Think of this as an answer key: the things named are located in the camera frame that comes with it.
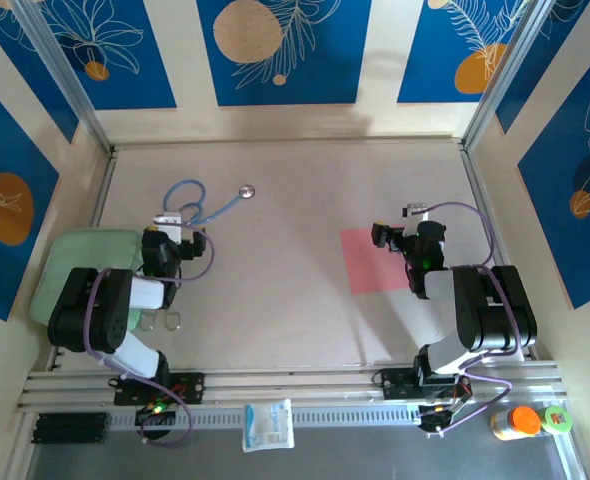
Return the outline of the white blue plastic packet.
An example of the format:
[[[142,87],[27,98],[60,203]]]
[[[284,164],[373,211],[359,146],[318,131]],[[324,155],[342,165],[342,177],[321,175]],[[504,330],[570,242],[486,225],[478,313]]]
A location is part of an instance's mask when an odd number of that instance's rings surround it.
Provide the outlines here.
[[[244,407],[242,449],[245,453],[292,449],[293,412],[290,399]]]

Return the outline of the aluminium front rail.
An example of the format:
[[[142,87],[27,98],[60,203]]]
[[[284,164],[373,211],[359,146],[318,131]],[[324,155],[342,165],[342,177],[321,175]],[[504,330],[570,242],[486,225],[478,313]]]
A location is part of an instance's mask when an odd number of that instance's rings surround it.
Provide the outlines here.
[[[385,400],[372,382],[377,366],[296,369],[206,369],[202,402],[198,408],[238,407],[250,403],[290,399],[300,406],[394,404]],[[107,370],[54,370],[31,372],[17,403],[20,412],[91,412],[129,409],[117,406],[108,386],[116,374]],[[508,401],[564,401],[567,389],[553,361],[481,364],[470,369],[473,403],[486,402],[512,384]]]

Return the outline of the aluminium side rail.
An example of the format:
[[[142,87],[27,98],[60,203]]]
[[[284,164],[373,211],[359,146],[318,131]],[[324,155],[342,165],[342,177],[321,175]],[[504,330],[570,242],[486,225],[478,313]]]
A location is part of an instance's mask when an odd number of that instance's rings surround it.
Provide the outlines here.
[[[111,155],[107,161],[106,167],[104,169],[104,173],[101,179],[99,191],[96,195],[95,202],[93,205],[92,215],[89,221],[89,228],[98,227],[102,218],[103,210],[106,204],[106,200],[108,197],[109,189],[111,186],[112,178],[114,175],[116,163],[118,157],[118,150],[114,148],[111,151]],[[58,353],[57,347],[52,347],[49,351],[49,355],[46,361],[45,370],[47,372],[52,371],[54,369],[59,369],[60,365],[58,364],[58,357],[60,354]]]
[[[461,153],[489,245],[487,257],[457,274],[463,281],[462,342],[485,361],[522,361],[537,340],[537,324],[517,268],[506,263],[490,203],[475,162]]]

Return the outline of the black ribbed box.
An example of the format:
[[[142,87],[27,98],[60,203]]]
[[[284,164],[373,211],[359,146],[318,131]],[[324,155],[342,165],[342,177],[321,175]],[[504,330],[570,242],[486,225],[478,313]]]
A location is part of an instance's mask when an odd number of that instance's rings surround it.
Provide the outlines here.
[[[108,413],[41,413],[32,444],[100,444],[110,424]]]

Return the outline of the black controller board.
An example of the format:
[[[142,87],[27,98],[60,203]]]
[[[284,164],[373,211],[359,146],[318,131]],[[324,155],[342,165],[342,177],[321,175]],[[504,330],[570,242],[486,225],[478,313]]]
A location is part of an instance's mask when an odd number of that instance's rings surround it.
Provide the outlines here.
[[[136,411],[135,426],[148,427],[171,425],[176,418],[176,411],[164,403],[149,404]]]
[[[452,406],[435,405],[419,406],[419,429],[427,435],[440,435],[442,431],[448,430],[454,423]]]

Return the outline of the right black controller board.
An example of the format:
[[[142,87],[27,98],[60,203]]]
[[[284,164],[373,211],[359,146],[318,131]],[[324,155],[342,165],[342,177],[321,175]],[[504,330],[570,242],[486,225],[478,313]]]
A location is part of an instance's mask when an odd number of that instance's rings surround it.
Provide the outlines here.
[[[419,406],[419,429],[427,435],[440,435],[442,431],[448,430],[454,423],[452,406],[435,405]]]

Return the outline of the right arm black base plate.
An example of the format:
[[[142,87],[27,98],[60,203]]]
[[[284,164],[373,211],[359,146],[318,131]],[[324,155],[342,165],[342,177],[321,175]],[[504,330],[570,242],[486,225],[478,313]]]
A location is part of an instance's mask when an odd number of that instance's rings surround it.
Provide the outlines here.
[[[468,401],[472,388],[467,377],[459,375],[430,374],[425,376],[414,368],[383,368],[371,377],[385,400],[415,400],[424,403],[455,400]]]

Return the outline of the bottle with green lid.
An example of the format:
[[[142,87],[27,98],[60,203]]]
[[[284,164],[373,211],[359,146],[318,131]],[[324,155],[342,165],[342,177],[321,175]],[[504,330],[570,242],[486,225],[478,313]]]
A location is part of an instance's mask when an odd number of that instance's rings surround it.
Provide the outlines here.
[[[542,429],[549,435],[564,435],[569,433],[574,425],[571,413],[565,408],[554,405],[539,411]]]

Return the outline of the jar with orange lid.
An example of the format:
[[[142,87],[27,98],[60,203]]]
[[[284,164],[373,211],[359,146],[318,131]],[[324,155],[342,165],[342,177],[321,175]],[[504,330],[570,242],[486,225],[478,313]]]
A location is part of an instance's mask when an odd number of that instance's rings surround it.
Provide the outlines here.
[[[490,419],[492,433],[501,441],[537,436],[542,423],[538,413],[528,406],[517,406],[494,414]]]

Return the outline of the left black controller board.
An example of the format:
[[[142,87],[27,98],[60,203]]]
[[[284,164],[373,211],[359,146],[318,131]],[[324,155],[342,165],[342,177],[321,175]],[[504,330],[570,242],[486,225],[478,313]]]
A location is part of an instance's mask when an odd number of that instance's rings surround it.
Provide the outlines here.
[[[135,426],[148,427],[171,425],[176,418],[176,411],[164,403],[149,404],[136,411]]]

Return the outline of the blue stethoscope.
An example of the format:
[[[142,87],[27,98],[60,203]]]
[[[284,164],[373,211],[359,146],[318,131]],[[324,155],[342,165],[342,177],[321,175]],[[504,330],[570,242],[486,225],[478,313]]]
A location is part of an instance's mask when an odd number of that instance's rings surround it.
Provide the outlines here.
[[[177,191],[178,189],[180,189],[181,187],[184,187],[184,186],[197,187],[199,189],[200,196],[196,201],[187,202],[187,203],[179,206],[177,209],[175,209],[175,212],[179,212],[180,214],[182,214],[184,211],[190,210],[193,213],[193,215],[188,220],[188,223],[191,225],[194,225],[194,226],[206,225],[207,223],[215,220],[216,218],[220,217],[221,215],[223,215],[226,212],[228,212],[229,210],[231,210],[234,206],[236,206],[242,200],[250,200],[256,194],[256,189],[254,186],[242,185],[239,188],[237,195],[232,200],[230,200],[226,205],[224,205],[223,207],[221,207],[219,210],[215,211],[214,213],[211,213],[209,215],[205,215],[204,214],[204,202],[207,197],[207,190],[206,190],[205,185],[196,179],[184,179],[184,180],[181,180],[181,181],[177,182],[176,184],[172,185],[165,193],[165,195],[163,197],[163,201],[162,201],[162,208],[164,211],[168,211],[168,212],[172,211],[172,209],[170,208],[171,196],[173,195],[173,193],[175,191]]]

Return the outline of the aluminium corner post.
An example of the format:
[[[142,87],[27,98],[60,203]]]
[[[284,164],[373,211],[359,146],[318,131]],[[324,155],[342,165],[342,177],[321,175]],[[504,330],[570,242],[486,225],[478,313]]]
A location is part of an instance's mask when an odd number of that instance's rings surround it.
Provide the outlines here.
[[[461,137],[461,150],[470,154],[511,85],[555,0],[529,0],[499,65]]]
[[[38,6],[31,0],[9,1],[19,24],[80,123],[101,149],[111,156],[114,146],[109,141],[92,102]]]

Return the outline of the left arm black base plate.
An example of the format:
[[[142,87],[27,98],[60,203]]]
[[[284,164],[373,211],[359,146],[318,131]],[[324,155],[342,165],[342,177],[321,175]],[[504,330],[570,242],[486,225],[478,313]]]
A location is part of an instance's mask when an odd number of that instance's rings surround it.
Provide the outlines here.
[[[198,405],[204,394],[203,373],[171,373],[169,390],[178,395],[188,405]],[[147,406],[154,403],[174,404],[168,394],[157,388],[142,384],[133,379],[111,378],[108,386],[114,389],[114,404],[117,406]]]

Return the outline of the mint green zip case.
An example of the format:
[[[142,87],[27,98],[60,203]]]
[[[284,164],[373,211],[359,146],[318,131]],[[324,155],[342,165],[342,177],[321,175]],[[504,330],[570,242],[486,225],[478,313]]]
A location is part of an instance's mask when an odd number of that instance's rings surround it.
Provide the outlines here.
[[[47,326],[73,268],[130,269],[143,265],[142,234],[132,230],[87,228],[67,232],[52,244],[32,299],[30,318]]]

